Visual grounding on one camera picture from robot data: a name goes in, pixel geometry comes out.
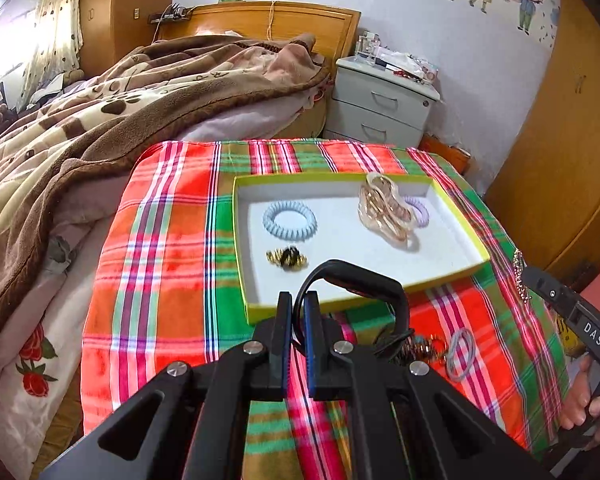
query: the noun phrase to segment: blanket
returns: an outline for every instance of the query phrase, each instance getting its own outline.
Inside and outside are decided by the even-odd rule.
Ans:
[[[555,434],[568,378],[544,303],[535,294],[531,301],[518,295],[512,241],[443,159],[337,140],[165,142],[141,157],[102,250],[85,325],[85,433],[168,363],[211,362],[251,338],[234,249],[234,178],[307,171],[409,173],[442,186],[491,261],[471,277],[410,294],[411,326],[446,341],[468,328],[477,360],[456,388],[521,446],[541,454]],[[359,344],[371,343],[392,321],[380,302],[334,317]],[[452,358],[464,366],[467,355],[461,345]],[[251,403],[244,480],[350,478],[343,403],[309,399],[304,357],[293,350],[290,361],[285,402]]]
[[[42,268],[54,208],[74,186],[128,173],[147,147],[192,124],[328,77],[324,60],[311,55],[311,35],[285,43],[236,39],[198,36],[135,49],[89,87],[0,136],[0,330]]]

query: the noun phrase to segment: red rose print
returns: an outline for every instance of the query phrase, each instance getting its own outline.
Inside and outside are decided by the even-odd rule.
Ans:
[[[22,384],[30,396],[46,397],[49,393],[49,384],[42,375],[33,372],[25,373],[22,376]]]
[[[20,350],[20,357],[23,359],[30,359],[32,361],[40,361],[42,359],[42,341],[45,338],[45,330],[39,323],[33,334],[24,343],[24,346]]]

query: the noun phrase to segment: curtain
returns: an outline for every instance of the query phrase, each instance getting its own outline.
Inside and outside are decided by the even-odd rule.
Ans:
[[[62,72],[78,68],[82,47],[79,0],[39,0],[34,24],[32,57],[24,71],[24,87],[18,110],[29,104],[33,93]]]

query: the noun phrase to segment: wooden wardrobe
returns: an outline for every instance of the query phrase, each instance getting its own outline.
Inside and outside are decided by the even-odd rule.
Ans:
[[[147,23],[148,16],[163,12],[170,3],[171,0],[80,0],[84,40],[80,68],[86,76],[99,75],[135,47],[150,44],[155,25]]]
[[[565,280],[600,264],[600,26],[561,2],[536,102],[485,201],[528,264]]]

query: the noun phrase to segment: red plaid tablecloth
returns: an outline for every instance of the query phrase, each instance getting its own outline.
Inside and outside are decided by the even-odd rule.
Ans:
[[[542,301],[520,300],[514,246],[475,191],[427,153],[319,140],[166,142],[141,157],[102,251],[84,330],[86,433],[168,363],[216,360],[253,333],[234,251],[234,177],[329,170],[424,174],[467,216],[490,264],[410,294],[411,325],[447,340],[471,329],[477,361],[456,387],[521,446],[537,454],[548,445],[568,386],[562,348]],[[334,316],[360,343],[391,321],[377,302]],[[300,354],[292,355],[289,381],[286,402],[251,405],[244,478],[350,477],[343,404],[308,399]]]

